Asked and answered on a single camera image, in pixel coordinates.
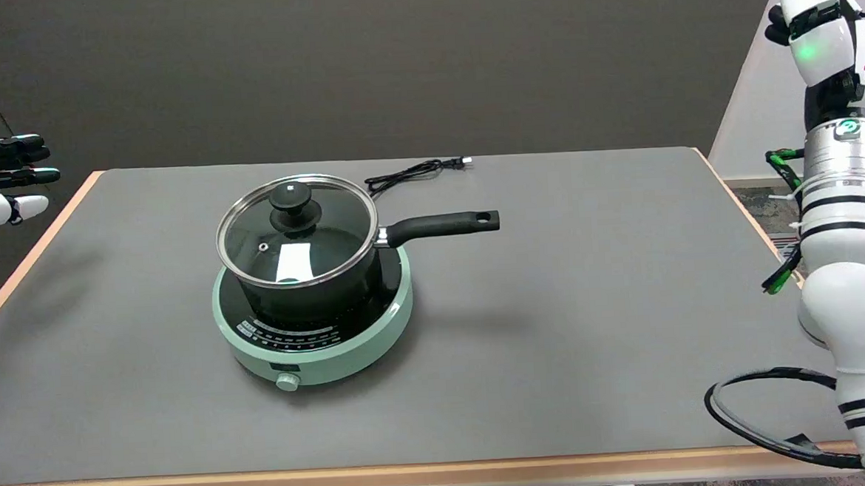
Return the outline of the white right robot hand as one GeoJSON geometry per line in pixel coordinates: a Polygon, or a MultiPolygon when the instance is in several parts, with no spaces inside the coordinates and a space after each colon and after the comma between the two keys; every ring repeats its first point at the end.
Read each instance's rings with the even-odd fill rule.
{"type": "Polygon", "coordinates": [[[865,10],[856,0],[779,0],[764,31],[805,82],[803,126],[865,118],[865,10]]]}

